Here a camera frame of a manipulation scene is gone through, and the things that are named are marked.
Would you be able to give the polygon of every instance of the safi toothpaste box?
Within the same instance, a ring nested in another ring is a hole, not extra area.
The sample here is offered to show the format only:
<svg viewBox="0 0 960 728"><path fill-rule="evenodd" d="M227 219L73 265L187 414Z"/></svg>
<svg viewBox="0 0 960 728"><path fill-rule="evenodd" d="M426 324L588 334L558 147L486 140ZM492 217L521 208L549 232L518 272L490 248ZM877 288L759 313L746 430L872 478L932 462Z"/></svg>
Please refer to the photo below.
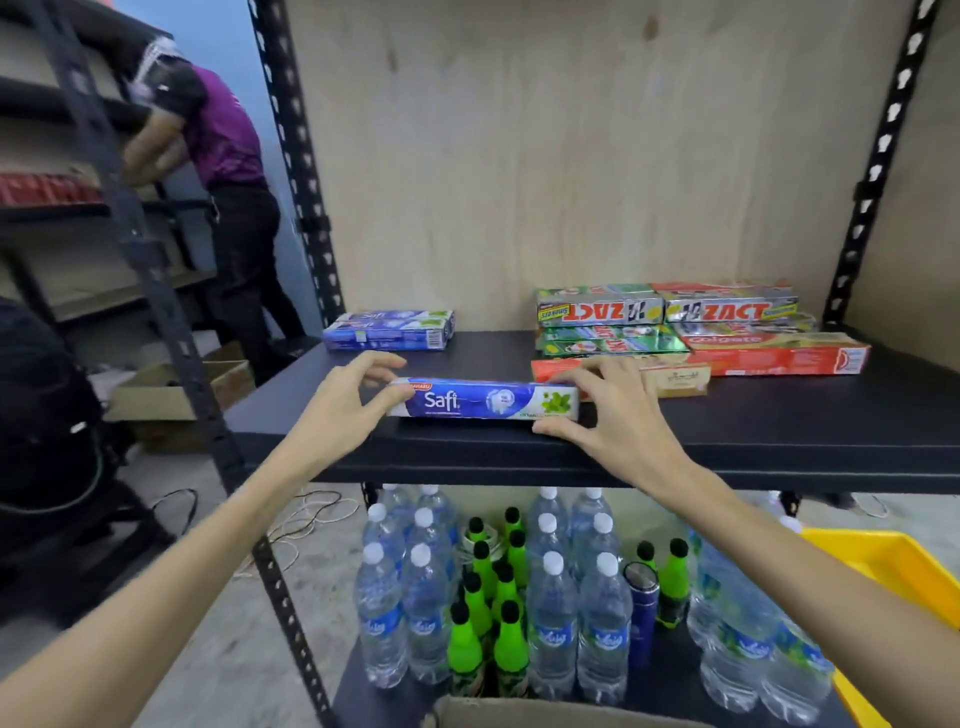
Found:
<svg viewBox="0 0 960 728"><path fill-rule="evenodd" d="M453 336L453 311L361 311L345 313L324 329L331 351L384 352L442 350Z"/></svg>
<svg viewBox="0 0 960 728"><path fill-rule="evenodd" d="M390 410L394 417L450 417L480 420L539 420L560 415L576 420L580 392L566 384L430 379L403 376L416 394Z"/></svg>

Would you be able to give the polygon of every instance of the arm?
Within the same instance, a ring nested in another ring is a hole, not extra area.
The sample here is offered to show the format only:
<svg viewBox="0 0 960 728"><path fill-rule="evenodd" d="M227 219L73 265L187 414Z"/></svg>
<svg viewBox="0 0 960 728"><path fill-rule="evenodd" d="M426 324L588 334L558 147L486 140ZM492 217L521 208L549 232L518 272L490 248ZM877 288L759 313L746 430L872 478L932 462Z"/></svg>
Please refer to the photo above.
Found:
<svg viewBox="0 0 960 728"><path fill-rule="evenodd" d="M361 380L390 381L404 360L363 352L320 385L270 457L200 525L130 584L0 683L4 728L130 726L213 600L280 510L313 476L356 449L411 387L366 406ZM57 698L50 699L50 686Z"/></svg>
<svg viewBox="0 0 960 728"><path fill-rule="evenodd" d="M694 464L630 358L598 357L585 367L558 379L593 397L597 427L548 418L534 424L535 432L580 446L692 525L771 596L893 725L956 725L960 635L744 503L717 475Z"/></svg>

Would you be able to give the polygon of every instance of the black pants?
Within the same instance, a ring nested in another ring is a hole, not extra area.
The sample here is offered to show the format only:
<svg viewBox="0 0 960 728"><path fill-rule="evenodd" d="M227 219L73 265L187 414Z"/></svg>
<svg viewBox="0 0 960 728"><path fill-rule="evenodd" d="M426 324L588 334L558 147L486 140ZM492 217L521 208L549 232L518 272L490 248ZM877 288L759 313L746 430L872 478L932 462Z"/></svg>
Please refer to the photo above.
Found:
<svg viewBox="0 0 960 728"><path fill-rule="evenodd" d="M211 195L217 313L243 347L254 379L262 383L285 363L270 348L263 308L286 338L304 335L297 310L276 279L274 238L280 210L265 186L224 184Z"/></svg>

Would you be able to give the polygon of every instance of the zact toothpaste box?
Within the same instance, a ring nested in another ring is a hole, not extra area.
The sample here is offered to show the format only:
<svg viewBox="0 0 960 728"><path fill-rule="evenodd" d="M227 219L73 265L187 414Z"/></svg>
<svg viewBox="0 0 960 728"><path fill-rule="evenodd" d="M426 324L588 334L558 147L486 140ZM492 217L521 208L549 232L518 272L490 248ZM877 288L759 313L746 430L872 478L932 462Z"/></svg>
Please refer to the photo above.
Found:
<svg viewBox="0 0 960 728"><path fill-rule="evenodd" d="M580 394L566 384L472 381L399 377L394 384L412 384L416 394L398 404L394 417L449 417L479 420L539 420L560 415L576 420Z"/></svg>
<svg viewBox="0 0 960 728"><path fill-rule="evenodd" d="M714 283L652 283L663 296L664 320L677 322L765 321L797 312L797 295L786 279Z"/></svg>
<svg viewBox="0 0 960 728"><path fill-rule="evenodd" d="M537 289L537 323L542 327L626 326L661 321L663 297L646 283Z"/></svg>
<svg viewBox="0 0 960 728"><path fill-rule="evenodd" d="M324 329L332 351L385 352L441 350L453 336L453 311L362 311L345 313Z"/></svg>

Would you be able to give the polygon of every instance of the hand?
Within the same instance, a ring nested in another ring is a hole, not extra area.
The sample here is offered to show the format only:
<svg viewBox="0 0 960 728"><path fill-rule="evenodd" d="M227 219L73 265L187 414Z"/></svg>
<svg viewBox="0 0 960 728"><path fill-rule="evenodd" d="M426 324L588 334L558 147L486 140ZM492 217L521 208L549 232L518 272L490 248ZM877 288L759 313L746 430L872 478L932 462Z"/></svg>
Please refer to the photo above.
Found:
<svg viewBox="0 0 960 728"><path fill-rule="evenodd" d="M679 479L678 472L695 467L660 413L653 383L632 357L595 356L551 381L576 384L589 394L597 426L547 417L534 423L534 432L578 445L612 475L656 499L668 481Z"/></svg>
<svg viewBox="0 0 960 728"><path fill-rule="evenodd" d="M277 449L307 480L353 452L394 405L414 396L412 386L396 384L364 405L360 383L388 384L396 379L392 369L406 363L394 353L362 352L346 367L334 367Z"/></svg>

